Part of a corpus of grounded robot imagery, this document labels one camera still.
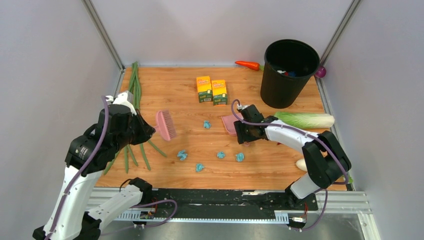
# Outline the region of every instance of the wood surface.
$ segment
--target wood surface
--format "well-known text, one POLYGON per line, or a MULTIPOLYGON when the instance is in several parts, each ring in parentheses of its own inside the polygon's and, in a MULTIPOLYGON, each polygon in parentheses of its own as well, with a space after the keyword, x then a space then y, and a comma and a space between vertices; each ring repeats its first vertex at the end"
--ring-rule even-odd
MULTIPOLYGON (((131 71, 131 68, 125 70, 121 91, 128 89, 131 71)), ((227 134, 221 120, 221 116, 231 114, 230 105, 213 106, 212 102, 198 101, 196 77, 210 76, 211 80, 226 80, 229 102, 239 99, 243 105, 255 104, 264 116, 273 115, 281 110, 271 108, 261 100, 262 71, 242 67, 140 67, 138 73, 142 88, 141 115, 155 126, 156 112, 168 109, 177 137, 171 141, 163 140, 159 134, 152 137, 152 142, 167 157, 144 143, 151 171, 146 168, 140 147, 131 146, 139 166, 135 166, 129 157, 129 173, 125 173, 124 151, 121 151, 97 186, 118 187, 126 179, 139 177, 154 188, 284 190, 305 174, 295 165, 302 158, 301 153, 266 140, 257 140, 249 146, 239 145, 237 137, 227 134), (203 127, 204 120, 211 123, 210 129, 203 127), (188 153, 184 161, 177 157, 181 150, 188 153), (221 151, 226 155, 223 159, 217 158, 221 151), (236 161, 238 153, 244 153, 243 162, 236 161), (195 170, 197 163, 205 166, 201 172, 195 170)), ((293 105, 283 110, 324 112, 313 77, 293 105)), ((333 185, 329 190, 346 190, 346 187, 333 185)))

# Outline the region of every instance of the trash can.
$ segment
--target trash can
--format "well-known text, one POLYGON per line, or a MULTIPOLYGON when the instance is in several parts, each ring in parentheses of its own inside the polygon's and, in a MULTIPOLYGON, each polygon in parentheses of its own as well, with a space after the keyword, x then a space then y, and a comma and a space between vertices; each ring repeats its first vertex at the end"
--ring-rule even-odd
POLYGON ((272 43, 265 51, 260 97, 272 108, 289 107, 319 66, 318 53, 304 42, 283 39, 272 43))

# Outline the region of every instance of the metal floor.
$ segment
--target metal floor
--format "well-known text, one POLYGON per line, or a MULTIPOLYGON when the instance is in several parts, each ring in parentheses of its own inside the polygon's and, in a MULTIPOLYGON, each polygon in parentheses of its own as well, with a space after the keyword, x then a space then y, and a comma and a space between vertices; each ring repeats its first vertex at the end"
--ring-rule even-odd
MULTIPOLYGON (((308 214, 312 224, 317 214, 308 214)), ((131 226, 128 221, 113 221, 104 231, 110 233, 131 226)), ((355 214, 325 214, 312 230, 295 232, 277 224, 185 223, 168 222, 146 229, 128 229, 100 240, 365 240, 355 214)))

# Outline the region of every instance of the yellow and green box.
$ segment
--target yellow and green box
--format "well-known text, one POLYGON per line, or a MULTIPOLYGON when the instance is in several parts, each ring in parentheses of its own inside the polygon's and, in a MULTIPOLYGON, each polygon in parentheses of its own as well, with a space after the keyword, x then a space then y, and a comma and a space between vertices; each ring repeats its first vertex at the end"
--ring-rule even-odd
POLYGON ((212 102, 212 86, 209 76, 196 77, 199 103, 212 102))
POLYGON ((213 105, 227 105, 228 94, 225 80, 212 80, 213 105))

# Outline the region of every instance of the brush bristles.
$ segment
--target brush bristles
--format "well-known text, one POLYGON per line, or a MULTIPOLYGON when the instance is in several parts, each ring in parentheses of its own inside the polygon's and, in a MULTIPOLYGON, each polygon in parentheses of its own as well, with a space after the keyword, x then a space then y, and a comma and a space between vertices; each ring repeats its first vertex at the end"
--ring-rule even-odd
POLYGON ((165 120, 166 129, 169 133, 169 137, 171 139, 177 136, 177 130, 175 129, 174 122, 172 121, 170 111, 164 110, 162 111, 163 119, 165 120))

